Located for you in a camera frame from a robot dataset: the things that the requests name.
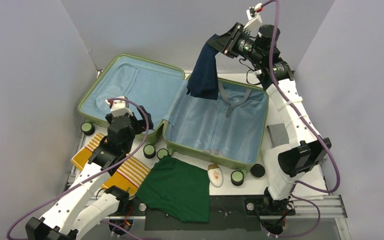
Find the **navy blue shirt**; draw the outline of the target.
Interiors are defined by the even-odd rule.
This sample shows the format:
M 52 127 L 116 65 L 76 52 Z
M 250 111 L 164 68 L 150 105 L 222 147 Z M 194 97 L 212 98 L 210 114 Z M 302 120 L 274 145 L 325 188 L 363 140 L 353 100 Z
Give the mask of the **navy blue shirt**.
M 217 100 L 219 93 L 216 55 L 218 50 L 205 43 L 187 84 L 187 95 L 206 100 Z

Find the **green shirt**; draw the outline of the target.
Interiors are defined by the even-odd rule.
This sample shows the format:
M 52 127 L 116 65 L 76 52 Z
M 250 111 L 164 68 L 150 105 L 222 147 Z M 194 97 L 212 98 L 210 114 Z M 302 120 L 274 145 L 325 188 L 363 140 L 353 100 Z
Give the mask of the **green shirt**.
M 135 196 L 183 223 L 210 221 L 208 172 L 171 156 L 159 160 Z

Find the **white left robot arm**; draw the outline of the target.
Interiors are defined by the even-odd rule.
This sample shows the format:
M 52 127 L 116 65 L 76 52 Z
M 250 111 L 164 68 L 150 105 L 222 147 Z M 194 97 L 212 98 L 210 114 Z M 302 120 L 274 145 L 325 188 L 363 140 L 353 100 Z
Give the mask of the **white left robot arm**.
M 138 120 L 129 108 L 121 113 L 110 100 L 107 135 L 98 143 L 78 178 L 68 190 L 51 200 L 53 206 L 41 217 L 32 217 L 25 225 L 29 240 L 80 240 L 107 216 L 125 214 L 130 207 L 129 195 L 113 185 L 91 205 L 86 204 L 94 193 L 138 150 L 132 150 L 136 135 L 148 134 L 154 125 L 151 115 L 142 105 L 136 108 Z

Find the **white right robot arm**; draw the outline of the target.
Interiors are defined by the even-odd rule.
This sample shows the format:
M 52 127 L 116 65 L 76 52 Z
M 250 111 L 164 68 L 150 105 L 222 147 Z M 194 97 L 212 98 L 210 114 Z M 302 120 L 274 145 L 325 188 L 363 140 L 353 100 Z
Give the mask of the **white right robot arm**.
M 315 200 L 326 196 L 324 187 L 306 183 L 305 176 L 317 168 L 331 148 L 330 139 L 322 137 L 313 126 L 299 95 L 289 64 L 280 56 L 277 40 L 280 30 L 261 25 L 251 36 L 247 25 L 235 23 L 226 33 L 209 44 L 229 58 L 242 57 L 252 65 L 263 90 L 281 118 L 286 143 L 263 152 L 266 170 L 264 210 L 275 214 L 286 198 Z

